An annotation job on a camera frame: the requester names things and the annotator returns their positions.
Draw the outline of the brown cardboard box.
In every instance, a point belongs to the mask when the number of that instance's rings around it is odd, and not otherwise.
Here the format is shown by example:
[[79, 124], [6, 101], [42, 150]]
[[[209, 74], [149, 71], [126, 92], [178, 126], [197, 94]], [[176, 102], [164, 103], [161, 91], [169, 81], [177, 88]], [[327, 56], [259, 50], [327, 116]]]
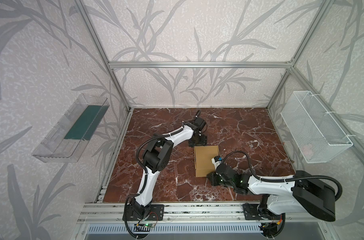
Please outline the brown cardboard box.
[[206, 177], [215, 171], [212, 159], [220, 155], [219, 146], [196, 146], [195, 150], [195, 169], [196, 177]]

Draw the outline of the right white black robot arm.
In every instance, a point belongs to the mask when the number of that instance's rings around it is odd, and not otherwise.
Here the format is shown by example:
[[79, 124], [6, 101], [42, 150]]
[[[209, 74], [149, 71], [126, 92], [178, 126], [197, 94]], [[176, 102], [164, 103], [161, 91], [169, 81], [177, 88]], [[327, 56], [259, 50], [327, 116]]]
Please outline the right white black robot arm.
[[334, 189], [324, 176], [305, 171], [285, 177], [260, 177], [239, 174], [225, 163], [216, 163], [216, 170], [207, 174], [212, 186], [225, 186], [239, 195], [261, 195], [256, 210], [245, 205], [245, 212], [263, 219], [286, 213], [309, 213], [326, 222], [336, 220], [335, 203], [342, 188]]

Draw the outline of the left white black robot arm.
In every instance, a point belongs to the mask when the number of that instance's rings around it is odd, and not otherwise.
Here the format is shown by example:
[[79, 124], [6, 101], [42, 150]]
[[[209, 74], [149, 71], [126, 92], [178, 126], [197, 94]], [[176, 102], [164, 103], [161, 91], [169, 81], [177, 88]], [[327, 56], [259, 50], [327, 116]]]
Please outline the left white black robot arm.
[[170, 133], [156, 134], [144, 142], [136, 151], [137, 163], [143, 168], [138, 192], [126, 198], [123, 219], [125, 221], [144, 220], [151, 212], [153, 190], [157, 178], [169, 163], [173, 148], [188, 141], [189, 147], [207, 145], [207, 136], [203, 129], [206, 121], [197, 111], [192, 120], [183, 122], [182, 126]]

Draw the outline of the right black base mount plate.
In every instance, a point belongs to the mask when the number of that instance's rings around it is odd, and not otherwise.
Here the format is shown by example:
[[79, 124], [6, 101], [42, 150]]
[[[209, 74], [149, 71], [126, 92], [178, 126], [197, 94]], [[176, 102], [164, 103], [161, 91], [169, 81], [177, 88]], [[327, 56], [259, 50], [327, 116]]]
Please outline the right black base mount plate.
[[268, 210], [267, 204], [245, 203], [242, 208], [246, 220], [278, 221], [281, 219], [281, 215], [276, 215]]

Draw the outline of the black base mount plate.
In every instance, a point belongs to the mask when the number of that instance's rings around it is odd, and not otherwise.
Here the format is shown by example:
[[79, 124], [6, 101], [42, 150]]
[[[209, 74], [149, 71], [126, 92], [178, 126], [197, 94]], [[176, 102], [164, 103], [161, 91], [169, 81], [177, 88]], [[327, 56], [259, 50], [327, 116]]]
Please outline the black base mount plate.
[[162, 221], [164, 214], [164, 205], [127, 205], [123, 212], [124, 221]]
[[281, 215], [276, 215], [268, 210], [267, 204], [245, 203], [242, 208], [246, 220], [278, 221], [281, 219]]

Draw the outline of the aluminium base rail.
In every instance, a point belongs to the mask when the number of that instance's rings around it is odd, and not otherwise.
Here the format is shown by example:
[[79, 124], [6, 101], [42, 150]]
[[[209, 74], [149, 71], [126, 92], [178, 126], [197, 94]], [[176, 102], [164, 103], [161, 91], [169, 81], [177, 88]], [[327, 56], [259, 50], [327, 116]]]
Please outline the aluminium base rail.
[[[241, 223], [246, 222], [242, 202], [172, 202], [149, 219], [158, 224], [171, 223]], [[77, 223], [123, 223], [123, 203], [85, 204]]]

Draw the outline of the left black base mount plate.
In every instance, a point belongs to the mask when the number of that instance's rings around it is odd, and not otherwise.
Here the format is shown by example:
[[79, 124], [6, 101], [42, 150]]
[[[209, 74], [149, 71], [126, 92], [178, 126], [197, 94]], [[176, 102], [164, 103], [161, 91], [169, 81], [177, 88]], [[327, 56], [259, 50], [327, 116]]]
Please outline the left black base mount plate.
[[123, 212], [124, 221], [162, 221], [164, 214], [164, 205], [127, 205]]

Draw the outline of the clear plastic wall bin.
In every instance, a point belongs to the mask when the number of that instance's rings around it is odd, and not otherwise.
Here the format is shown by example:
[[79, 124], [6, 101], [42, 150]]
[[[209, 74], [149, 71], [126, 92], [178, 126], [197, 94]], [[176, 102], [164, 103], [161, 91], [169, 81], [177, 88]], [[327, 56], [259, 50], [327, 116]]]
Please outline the clear plastic wall bin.
[[78, 162], [109, 107], [107, 97], [80, 94], [32, 156], [44, 163]]

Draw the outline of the aluminium cage frame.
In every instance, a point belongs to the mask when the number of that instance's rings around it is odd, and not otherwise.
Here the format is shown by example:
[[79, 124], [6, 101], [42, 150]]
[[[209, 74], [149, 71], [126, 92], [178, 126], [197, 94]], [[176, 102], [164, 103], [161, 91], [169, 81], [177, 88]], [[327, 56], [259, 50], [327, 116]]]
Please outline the aluminium cage frame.
[[311, 92], [317, 100], [320, 101], [321, 105], [325, 107], [328, 111], [333, 111], [331, 106], [322, 98], [320, 93], [305, 79], [302, 73], [296, 68], [296, 64], [298, 63], [300, 57], [303, 55], [305, 48], [309, 45], [312, 38], [314, 37], [317, 29], [321, 26], [322, 22], [326, 18], [329, 13], [331, 7], [335, 4], [335, 1], [322, 1], [317, 11], [315, 18], [312, 20], [305, 36], [301, 40], [298, 49], [296, 50], [293, 58], [288, 62], [182, 62], [182, 61], [172, 61], [172, 62], [110, 62], [107, 59], [107, 56], [103, 50], [101, 45], [101, 41], [97, 35], [95, 27], [92, 25], [91, 17], [89, 11], [87, 10], [86, 5], [83, 1], [75, 1], [75, 9], [80, 14], [83, 23], [86, 26], [90, 37], [96, 46], [100, 57], [102, 58], [103, 66], [107, 70], [110, 78], [113, 80], [115, 84], [115, 88], [118, 90], [121, 97], [123, 97], [124, 104], [126, 108], [130, 108], [130, 105], [125, 97], [122, 87], [119, 85], [114, 73], [114, 68], [153, 68], [153, 69], [163, 69], [163, 68], [231, 68], [231, 69], [285, 69], [285, 74], [282, 77], [279, 85], [275, 89], [272, 98], [268, 103], [268, 108], [271, 107], [275, 99], [278, 97], [279, 92], [282, 90], [288, 76], [291, 75], [295, 77], [298, 84], [301, 87], [309, 92]]

